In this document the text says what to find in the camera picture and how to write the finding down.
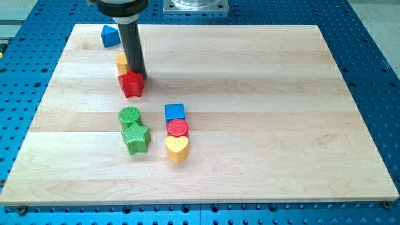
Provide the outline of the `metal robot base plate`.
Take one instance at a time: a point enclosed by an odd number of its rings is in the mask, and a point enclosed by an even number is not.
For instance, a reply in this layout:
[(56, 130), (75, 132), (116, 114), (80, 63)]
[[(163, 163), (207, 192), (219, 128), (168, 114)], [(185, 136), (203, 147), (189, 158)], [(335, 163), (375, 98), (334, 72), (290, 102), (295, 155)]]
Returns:
[(164, 12), (228, 12), (228, 0), (164, 0)]

